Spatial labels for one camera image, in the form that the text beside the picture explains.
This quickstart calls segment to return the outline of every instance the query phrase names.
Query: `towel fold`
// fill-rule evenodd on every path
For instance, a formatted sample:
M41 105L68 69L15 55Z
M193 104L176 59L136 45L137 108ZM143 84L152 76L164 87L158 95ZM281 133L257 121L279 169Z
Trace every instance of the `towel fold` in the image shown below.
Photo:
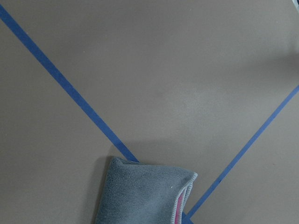
M95 224L181 224L197 174L114 157Z

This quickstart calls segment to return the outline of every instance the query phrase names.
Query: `washcloth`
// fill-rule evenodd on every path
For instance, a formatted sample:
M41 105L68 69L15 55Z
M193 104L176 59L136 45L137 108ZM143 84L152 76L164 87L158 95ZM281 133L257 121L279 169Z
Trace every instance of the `washcloth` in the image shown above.
M197 174L114 157L95 224L181 224Z

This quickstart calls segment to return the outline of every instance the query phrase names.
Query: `diagonal blue line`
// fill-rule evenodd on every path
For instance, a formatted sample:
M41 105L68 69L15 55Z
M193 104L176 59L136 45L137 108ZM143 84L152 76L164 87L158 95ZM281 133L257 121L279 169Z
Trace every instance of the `diagonal blue line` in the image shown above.
M188 212L187 216L183 219L190 219L194 213L201 207L201 205L206 201L206 199L211 195L211 193L216 189L220 182L226 177L234 165L242 158L246 151L251 147L251 145L258 139L258 137L263 133L263 131L269 126L269 124L276 118L276 116L282 111L285 105L299 92L299 86L297 86L279 105L279 107L273 112L273 114L265 121L265 123L258 129L258 131L252 136L252 138L246 143L246 145L241 149L241 151L235 156L235 158L229 163L229 165L224 169L220 176L213 182L209 189L204 193L204 195L198 200L198 202L193 206L193 208Z
M123 156L127 160L138 162L137 158L130 152L125 144L116 136L111 128L94 111L94 109L63 76L63 74L55 67L50 59L39 49L39 47L24 32L24 30L1 4L0 18L15 34L15 36L24 44L24 46L33 54L33 56L42 64L42 66L52 75L52 77L61 85L61 87L69 94L69 96L78 104L78 106L81 107L81 109L94 122L94 124L107 136L107 138L115 145L115 147L123 154Z

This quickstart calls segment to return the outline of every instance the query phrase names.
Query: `gray towel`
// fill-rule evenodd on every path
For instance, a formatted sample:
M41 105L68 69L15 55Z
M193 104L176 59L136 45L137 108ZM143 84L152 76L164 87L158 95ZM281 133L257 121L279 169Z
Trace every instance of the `gray towel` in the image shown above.
M181 224L197 174L113 158L95 224Z

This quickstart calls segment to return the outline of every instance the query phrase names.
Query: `gray surface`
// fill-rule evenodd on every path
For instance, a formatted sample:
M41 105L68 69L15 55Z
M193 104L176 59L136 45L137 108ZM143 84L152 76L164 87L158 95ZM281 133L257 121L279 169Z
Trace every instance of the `gray surface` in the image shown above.
M199 174L188 211L299 84L287 1L0 0L143 162ZM89 224L120 153L0 22L0 217ZM299 96L192 218L298 220Z

